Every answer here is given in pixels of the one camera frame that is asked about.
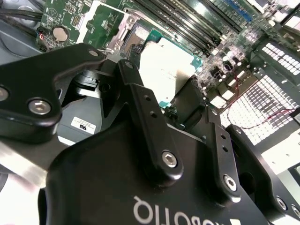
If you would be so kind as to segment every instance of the green circuit board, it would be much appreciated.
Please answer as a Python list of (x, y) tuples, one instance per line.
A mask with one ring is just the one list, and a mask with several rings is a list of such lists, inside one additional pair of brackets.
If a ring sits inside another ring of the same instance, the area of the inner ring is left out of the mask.
[[(45, 35), (45, 42), (50, 49), (62, 48), (68, 45), (76, 44), (79, 37), (79, 25), (82, 17), (87, 13), (92, 5), (92, 0), (49, 0), (42, 17), (41, 26), (47, 30), (54, 27), (64, 27), (68, 30), (68, 40), (66, 42), (57, 42), (51, 35)], [(122, 9), (125, 1), (110, 0), (112, 7)], [(118, 25), (122, 20), (122, 14), (107, 8), (99, 6), (91, 21), (88, 21), (87, 33), (83, 42), (96, 48), (103, 48), (114, 34), (118, 32)]]

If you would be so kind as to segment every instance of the perforated metal panel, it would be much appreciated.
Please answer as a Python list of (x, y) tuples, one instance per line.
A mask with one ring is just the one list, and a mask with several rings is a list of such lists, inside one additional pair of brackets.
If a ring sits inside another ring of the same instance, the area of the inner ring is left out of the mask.
[(293, 120), (289, 116), (291, 111), (285, 111), (267, 120), (268, 117), (281, 110), (297, 107), (293, 99), (265, 75), (221, 114), (221, 121), (225, 127), (231, 123), (241, 128), (261, 124), (251, 129), (243, 129), (255, 145)]

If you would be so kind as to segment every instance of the black metal bracket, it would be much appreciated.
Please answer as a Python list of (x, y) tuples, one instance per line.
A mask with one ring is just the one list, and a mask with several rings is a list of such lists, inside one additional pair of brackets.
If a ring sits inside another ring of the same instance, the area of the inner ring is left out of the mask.
[(160, 186), (172, 185), (182, 176), (183, 163), (153, 91), (143, 86), (137, 66), (127, 60), (118, 62), (114, 74), (119, 79), (119, 99), (106, 118), (106, 126), (128, 106), (145, 172)]
[(229, 134), (220, 116), (206, 106), (199, 88), (190, 78), (174, 98), (178, 121), (186, 131), (202, 138), (209, 148), (206, 168), (208, 190), (221, 205), (238, 203), (241, 188)]
[(246, 134), (234, 125), (226, 131), (232, 139), (242, 187), (250, 196), (254, 195), (253, 200), (265, 217), (271, 223), (284, 217), (299, 221), (294, 209), (299, 210), (300, 206)]
[(49, 141), (74, 76), (97, 69), (104, 60), (97, 49), (78, 44), (1, 66), (0, 136), (28, 143)]
[(238, 203), (241, 200), (238, 172), (230, 135), (221, 128), (220, 116), (207, 106), (200, 121), (187, 131), (200, 137), (210, 150), (207, 182), (211, 184), (211, 195), (223, 206)]

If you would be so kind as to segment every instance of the capacitor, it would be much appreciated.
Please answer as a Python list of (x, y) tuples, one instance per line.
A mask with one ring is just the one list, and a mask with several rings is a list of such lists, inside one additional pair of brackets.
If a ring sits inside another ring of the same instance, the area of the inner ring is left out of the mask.
[(241, 61), (238, 58), (236, 58), (235, 56), (233, 56), (232, 60), (235, 62), (235, 64), (238, 67), (240, 67), (242, 65)]
[(216, 79), (221, 79), (224, 75), (224, 72), (219, 67), (215, 67), (210, 73), (212, 77)]
[(226, 62), (229, 60), (228, 56), (223, 52), (220, 53), (220, 57), (222, 58), (223, 62)]
[(203, 83), (203, 82), (200, 83), (200, 86), (202, 87), (203, 90), (206, 90), (206, 89), (207, 89), (205, 83)]
[(52, 33), (55, 40), (59, 42), (65, 42), (69, 38), (69, 32), (64, 27), (55, 27)]
[(198, 73), (201, 73), (203, 71), (203, 68), (202, 67), (199, 67), (198, 69), (197, 69), (197, 72)]
[(233, 71), (233, 65), (229, 61), (223, 62), (223, 69), (228, 72)]
[(225, 48), (224, 52), (229, 58), (233, 56), (233, 52), (229, 48)]

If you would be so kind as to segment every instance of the ram slot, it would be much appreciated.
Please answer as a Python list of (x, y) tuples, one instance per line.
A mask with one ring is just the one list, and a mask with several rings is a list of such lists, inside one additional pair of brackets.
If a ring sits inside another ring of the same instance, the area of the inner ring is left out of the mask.
[(189, 32), (191, 32), (195, 37), (198, 39), (201, 39), (203, 41), (208, 41), (209, 45), (217, 46), (214, 43), (214, 37), (212, 37), (209, 33), (207, 33), (201, 26), (198, 24), (195, 24), (193, 22), (190, 22), (184, 14), (180, 13), (179, 10), (174, 9), (171, 5), (169, 5), (167, 2), (161, 2), (159, 0), (149, 0), (152, 4), (154, 4), (156, 7), (161, 9), (165, 14), (167, 14), (170, 18), (172, 18), (176, 23), (180, 24), (181, 27), (185, 27)]
[(189, 21), (192, 21), (194, 24), (203, 25), (206, 30), (209, 30), (208, 33), (214, 33), (217, 36), (221, 37), (223, 33), (217, 28), (214, 24), (212, 24), (209, 20), (207, 20), (204, 16), (197, 13), (192, 7), (190, 7), (185, 2), (179, 2), (178, 0), (167, 0), (168, 4), (172, 5), (173, 8), (177, 11), (180, 11), (182, 14), (185, 14)]
[(218, 7), (216, 7), (210, 0), (198, 1), (202, 3), (207, 9), (218, 15), (223, 20), (223, 22), (231, 29), (233, 29), (236, 33), (240, 33), (242, 31), (242, 28), (239, 27), (239, 25), (237, 25), (232, 19), (230, 19), (225, 13), (223, 13)]
[(172, 22), (170, 22), (168, 19), (166, 19), (163, 15), (158, 13), (157, 11), (153, 10), (148, 3), (143, 2), (142, 0), (135, 0), (136, 3), (140, 4), (143, 8), (148, 10), (151, 14), (156, 16), (159, 20), (161, 20), (163, 23), (165, 23), (167, 26), (169, 26), (173, 31), (178, 33), (180, 36), (182, 36), (184, 39), (186, 39), (189, 43), (191, 43), (193, 46), (201, 50), (206, 55), (209, 54), (210, 49), (206, 46), (205, 43), (202, 43), (199, 40), (195, 40), (193, 37), (190, 37), (190, 34), (186, 30), (181, 30), (176, 25), (174, 25)]

